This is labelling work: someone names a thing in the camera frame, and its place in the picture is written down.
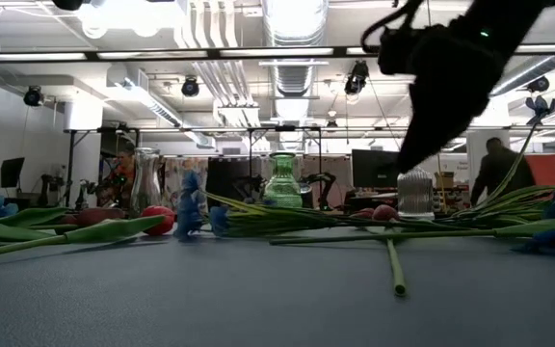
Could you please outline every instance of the fluorescent light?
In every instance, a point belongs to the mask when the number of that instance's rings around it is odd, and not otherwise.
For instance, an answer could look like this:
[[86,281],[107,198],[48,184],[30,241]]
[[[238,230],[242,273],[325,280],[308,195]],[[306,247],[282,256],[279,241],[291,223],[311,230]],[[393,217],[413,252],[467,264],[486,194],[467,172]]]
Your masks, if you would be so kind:
[[0,7],[4,6],[35,6],[34,1],[0,1]]
[[227,58],[236,57],[272,57],[272,56],[330,56],[333,48],[327,47],[301,47],[301,48],[253,48],[253,49],[225,49],[220,55]]
[[84,61],[84,53],[12,53],[0,54],[0,62]]
[[363,48],[361,47],[348,47],[346,48],[346,55],[361,55],[367,54],[363,52]]
[[204,50],[177,50],[162,52],[103,52],[97,53],[102,60],[119,60],[119,59],[168,59],[168,58],[206,58],[207,52]]
[[544,54],[544,53],[555,53],[555,44],[522,44],[520,45],[515,53],[522,54]]
[[242,127],[238,127],[238,128],[228,128],[228,127],[222,127],[222,128],[210,128],[210,127],[200,127],[200,128],[188,128],[187,130],[193,131],[193,132],[248,132],[248,128],[242,128]]
[[141,128],[142,133],[178,133],[181,132],[178,128]]
[[329,62],[319,61],[272,61],[272,62],[258,62],[260,67],[317,67],[327,66]]

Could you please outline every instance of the pole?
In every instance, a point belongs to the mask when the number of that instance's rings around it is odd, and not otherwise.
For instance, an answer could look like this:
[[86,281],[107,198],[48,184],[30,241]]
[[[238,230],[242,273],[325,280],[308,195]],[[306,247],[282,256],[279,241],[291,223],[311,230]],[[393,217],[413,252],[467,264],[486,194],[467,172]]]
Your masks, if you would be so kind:
[[67,153],[67,183],[66,183],[66,207],[69,207],[69,193],[72,189],[72,164],[74,162],[74,137],[76,130],[69,131],[69,152]]
[[[323,174],[323,130],[318,129],[318,174]],[[318,181],[318,192],[323,195],[323,180]]]
[[251,142],[251,134],[254,132],[253,129],[248,129],[248,132],[250,133],[250,163],[249,163],[249,170],[250,170],[250,182],[251,182],[251,147],[254,145]]
[[136,133],[136,140],[134,141],[134,147],[138,148],[139,144],[141,143],[141,130],[134,129],[134,132]]

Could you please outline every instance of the ribbed glass jar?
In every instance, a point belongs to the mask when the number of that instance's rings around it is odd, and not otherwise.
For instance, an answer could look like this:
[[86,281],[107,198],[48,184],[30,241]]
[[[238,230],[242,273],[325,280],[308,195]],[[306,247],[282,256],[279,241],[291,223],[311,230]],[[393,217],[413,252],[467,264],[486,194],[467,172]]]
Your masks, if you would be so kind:
[[270,155],[274,172],[265,187],[264,200],[280,207],[301,207],[301,188],[293,175],[294,153],[279,152]]
[[432,176],[414,168],[397,177],[398,213],[400,217],[433,219],[434,185]]
[[160,183],[158,168],[160,166],[160,149],[136,148],[134,161],[136,174],[130,201],[130,218],[138,218],[149,206],[160,205]]

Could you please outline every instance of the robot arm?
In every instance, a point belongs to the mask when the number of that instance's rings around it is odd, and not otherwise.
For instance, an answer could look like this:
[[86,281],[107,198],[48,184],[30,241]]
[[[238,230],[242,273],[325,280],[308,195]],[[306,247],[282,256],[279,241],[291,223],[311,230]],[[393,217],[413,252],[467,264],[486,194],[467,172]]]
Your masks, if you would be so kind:
[[[555,6],[555,0],[474,0],[448,27],[412,29],[423,1],[409,0],[361,37],[364,51],[379,54],[384,74],[416,76],[410,85],[413,115],[397,160],[401,173],[437,153],[485,111],[504,66],[542,11]],[[406,19],[400,28],[385,28],[380,46],[366,43],[376,30],[402,16]],[[426,135],[430,132],[433,138]]]
[[318,199],[318,204],[320,209],[323,211],[330,210],[329,202],[327,201],[327,197],[329,196],[329,191],[333,186],[333,182],[335,182],[335,176],[330,173],[313,173],[309,176],[302,177],[302,183],[311,184],[314,182],[325,182],[325,186],[323,187],[323,191],[320,194],[320,198]]

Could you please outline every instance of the man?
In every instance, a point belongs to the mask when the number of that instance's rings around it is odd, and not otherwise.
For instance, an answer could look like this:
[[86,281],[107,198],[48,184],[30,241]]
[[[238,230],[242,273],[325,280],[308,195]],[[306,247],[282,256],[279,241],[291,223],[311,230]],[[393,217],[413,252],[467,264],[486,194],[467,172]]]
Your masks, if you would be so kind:
[[[509,173],[511,166],[519,155],[504,147],[500,139],[495,137],[486,142],[486,149],[488,150],[488,155],[484,156],[481,160],[481,170],[479,171],[479,176],[474,181],[472,195],[470,196],[470,202],[473,206],[477,204],[485,188],[488,189],[489,195],[500,185],[500,182]],[[528,162],[522,158],[513,178],[501,195],[533,185],[535,185],[535,178],[532,176]]]

